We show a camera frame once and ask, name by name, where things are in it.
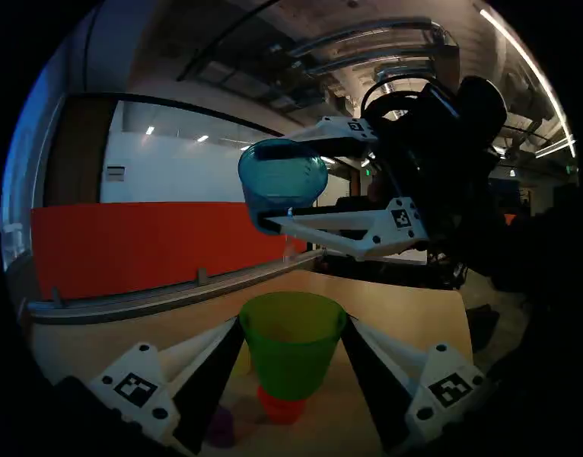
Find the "white wall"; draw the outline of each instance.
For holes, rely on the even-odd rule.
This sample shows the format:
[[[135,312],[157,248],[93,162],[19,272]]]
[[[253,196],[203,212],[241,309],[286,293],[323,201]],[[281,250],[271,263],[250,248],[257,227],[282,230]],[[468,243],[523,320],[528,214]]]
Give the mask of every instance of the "white wall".
[[[340,197],[348,197],[350,193],[350,181],[333,174],[327,175],[325,190],[317,198],[318,206],[334,206]]]
[[[209,142],[110,132],[101,202],[243,202],[241,154]],[[125,167],[123,182],[106,181],[108,165]]]

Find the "orange partition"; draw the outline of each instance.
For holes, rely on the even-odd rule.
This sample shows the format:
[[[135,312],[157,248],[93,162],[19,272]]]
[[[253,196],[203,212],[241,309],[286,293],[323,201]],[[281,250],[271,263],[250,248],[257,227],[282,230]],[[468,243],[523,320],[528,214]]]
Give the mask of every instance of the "orange partition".
[[[252,267],[283,257],[285,237],[258,232],[245,203],[95,203],[32,210],[44,299],[107,296]],[[306,243],[293,240],[296,251]]]

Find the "wooden table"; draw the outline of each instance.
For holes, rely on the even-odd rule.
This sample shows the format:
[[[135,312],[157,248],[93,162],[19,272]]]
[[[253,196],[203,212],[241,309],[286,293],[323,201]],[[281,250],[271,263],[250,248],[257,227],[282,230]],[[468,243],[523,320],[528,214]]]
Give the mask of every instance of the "wooden table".
[[[446,342],[471,360],[463,300],[458,292],[414,289],[296,270],[226,296],[126,321],[89,325],[35,324],[31,344],[52,382],[74,375],[87,381],[138,341],[165,349],[222,323],[250,298],[281,290],[336,300],[348,313],[419,349]],[[221,403],[240,436],[232,449],[203,446],[202,455],[380,455],[378,435],[349,358],[339,343],[323,385],[292,426],[268,423],[254,373],[230,378]]]

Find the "fluorescent light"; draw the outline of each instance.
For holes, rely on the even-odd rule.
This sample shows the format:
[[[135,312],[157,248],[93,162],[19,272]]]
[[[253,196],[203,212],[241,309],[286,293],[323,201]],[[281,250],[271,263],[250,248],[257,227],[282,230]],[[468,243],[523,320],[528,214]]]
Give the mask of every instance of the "fluorescent light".
[[[539,83],[543,86],[543,91],[545,91],[547,97],[550,99],[550,103],[552,104],[553,110],[556,112],[558,119],[560,120],[560,124],[562,125],[562,130],[564,130],[564,134],[566,139],[569,142],[569,147],[571,149],[571,155],[575,157],[575,147],[571,143],[571,131],[569,129],[568,124],[566,123],[566,118],[564,113],[562,112],[562,108],[558,104],[556,96],[553,94],[552,89],[550,87],[550,83],[547,81],[547,78],[541,71],[537,68],[537,65],[532,61],[529,57],[527,52],[520,46],[520,43],[493,17],[490,15],[489,12],[486,10],[481,10],[479,12],[492,26],[498,30],[503,37],[507,38],[507,41],[511,43],[511,45],[518,51],[522,59],[528,64],[530,69],[533,71]]]
[[[556,151],[559,151],[560,149],[564,149],[566,146],[572,147],[572,145],[575,141],[577,141],[577,140],[573,139],[570,143],[564,142],[561,145],[558,145],[558,143],[556,143],[555,145],[547,146],[546,148],[543,148],[540,151],[537,151],[535,153],[536,154],[535,157],[536,158],[545,157],[546,155],[549,155],[552,152],[556,152]]]
[[[495,152],[499,155],[505,155],[505,151],[507,151],[507,149],[502,148],[501,146],[493,146],[493,148],[495,149]]]

